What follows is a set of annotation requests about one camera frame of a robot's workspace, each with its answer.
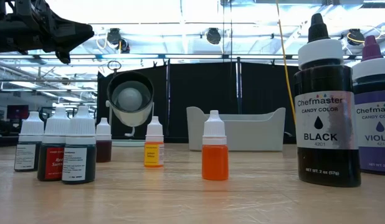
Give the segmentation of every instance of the small bottle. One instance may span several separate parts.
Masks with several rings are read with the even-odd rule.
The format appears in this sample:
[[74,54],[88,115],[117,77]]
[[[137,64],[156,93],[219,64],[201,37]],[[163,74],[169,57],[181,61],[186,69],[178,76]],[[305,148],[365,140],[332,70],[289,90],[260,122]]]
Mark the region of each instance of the small bottle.
[[101,118],[96,129],[97,160],[96,162],[110,162],[112,153],[111,126],[107,118]]
[[39,113],[31,111],[28,119],[22,122],[16,149],[14,170],[18,172],[36,171],[39,163],[39,151],[44,133],[44,122]]
[[42,145],[40,147],[37,179],[55,181],[62,178],[65,136],[70,120],[65,108],[57,107],[55,114],[47,119]]
[[295,79],[298,173],[302,181],[357,187],[361,183],[351,69],[341,42],[314,14],[309,42],[299,50]]
[[62,182],[84,184],[95,179],[95,122],[87,106],[79,106],[77,114],[70,120],[65,138]]
[[385,58],[372,35],[353,66],[353,90],[361,170],[385,175]]
[[224,122],[217,110],[212,110],[205,121],[202,137],[202,178],[227,180],[229,178],[229,148]]
[[164,144],[162,124],[157,116],[153,116],[150,124],[147,126],[147,135],[144,145],[144,166],[145,167],[163,167]]

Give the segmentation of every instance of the wooden table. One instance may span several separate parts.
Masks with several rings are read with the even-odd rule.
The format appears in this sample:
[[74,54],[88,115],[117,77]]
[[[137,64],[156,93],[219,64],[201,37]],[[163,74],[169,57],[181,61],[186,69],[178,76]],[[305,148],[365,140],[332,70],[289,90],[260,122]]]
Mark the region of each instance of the wooden table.
[[147,169],[142,148],[114,147],[95,182],[64,185],[14,172],[14,147],[0,148],[0,224],[385,223],[385,176],[325,187],[298,180],[296,159],[282,153],[231,152],[230,179],[208,181],[200,152],[165,149],[165,167]]

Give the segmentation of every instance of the black bottle cap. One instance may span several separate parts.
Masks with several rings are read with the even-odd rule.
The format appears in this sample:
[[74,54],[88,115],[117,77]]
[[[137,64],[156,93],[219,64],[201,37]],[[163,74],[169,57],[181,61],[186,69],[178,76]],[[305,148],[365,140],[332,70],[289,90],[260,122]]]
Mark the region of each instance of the black bottle cap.
[[327,25],[323,22],[323,16],[320,13],[316,13],[311,17],[311,26],[309,28],[309,37],[310,42],[316,40],[329,39]]

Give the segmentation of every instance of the black curtain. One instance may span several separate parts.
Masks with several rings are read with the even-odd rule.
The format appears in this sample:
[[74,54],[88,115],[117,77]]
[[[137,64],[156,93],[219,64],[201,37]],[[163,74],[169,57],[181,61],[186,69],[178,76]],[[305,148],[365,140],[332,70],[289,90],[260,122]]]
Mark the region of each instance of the black curtain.
[[219,110],[237,114],[235,63],[196,63],[170,66],[169,136],[171,142],[187,142],[187,112],[196,106],[204,113]]
[[[164,128],[166,134],[167,127],[167,100],[166,100],[166,66],[143,68],[134,70],[148,77],[154,86],[154,115],[159,117],[159,121]],[[127,72],[120,72],[118,75],[127,75]],[[98,101],[97,101],[97,122],[100,122],[102,117],[109,117],[109,108],[105,106],[107,101],[107,86],[112,79],[113,74],[104,77],[98,74]],[[145,139],[147,125],[151,122],[151,117],[141,126],[136,127],[135,135],[132,139]],[[132,128],[125,126],[113,113],[112,114],[112,138],[113,139],[128,139],[125,133],[131,133]]]
[[[285,132],[293,137],[284,135],[285,143],[295,143],[295,123],[293,122],[292,107],[285,80],[285,69],[281,65],[265,65],[259,63],[241,63],[242,113],[265,114],[284,107]],[[288,77],[294,99],[293,75],[298,67],[288,66]]]

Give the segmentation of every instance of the bottle label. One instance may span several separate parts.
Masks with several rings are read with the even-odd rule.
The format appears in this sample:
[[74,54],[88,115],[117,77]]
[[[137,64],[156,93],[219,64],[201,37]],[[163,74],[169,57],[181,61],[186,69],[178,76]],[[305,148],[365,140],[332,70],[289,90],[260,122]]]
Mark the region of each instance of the bottle label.
[[355,96],[362,169],[385,172],[385,91]]
[[144,165],[146,166],[163,165],[163,160],[164,160],[163,144],[145,144]]
[[64,161],[63,147],[47,148],[44,178],[48,180],[61,178],[63,161]]
[[69,148],[64,150],[62,180],[85,180],[87,148]]
[[315,149],[358,149],[354,95],[321,91],[295,97],[297,145]]
[[14,169],[33,169],[35,164],[35,144],[19,144],[16,149]]

